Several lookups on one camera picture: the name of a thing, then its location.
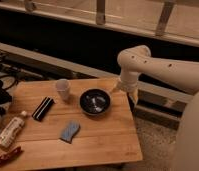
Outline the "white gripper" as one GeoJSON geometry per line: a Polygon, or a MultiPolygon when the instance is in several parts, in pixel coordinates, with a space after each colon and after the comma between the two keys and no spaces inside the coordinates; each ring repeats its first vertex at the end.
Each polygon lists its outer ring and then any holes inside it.
{"type": "Polygon", "coordinates": [[[127,83],[123,82],[120,78],[117,79],[117,82],[111,93],[123,91],[129,95],[129,98],[134,104],[138,103],[138,84],[137,83],[127,83]]]}

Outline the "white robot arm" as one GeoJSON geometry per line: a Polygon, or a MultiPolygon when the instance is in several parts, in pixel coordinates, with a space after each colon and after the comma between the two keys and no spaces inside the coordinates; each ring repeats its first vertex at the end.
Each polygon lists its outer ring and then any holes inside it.
{"type": "Polygon", "coordinates": [[[132,99],[141,74],[192,95],[178,128],[171,171],[199,171],[199,62],[154,58],[146,45],[122,50],[117,62],[121,71],[114,91],[127,92],[132,99]]]}

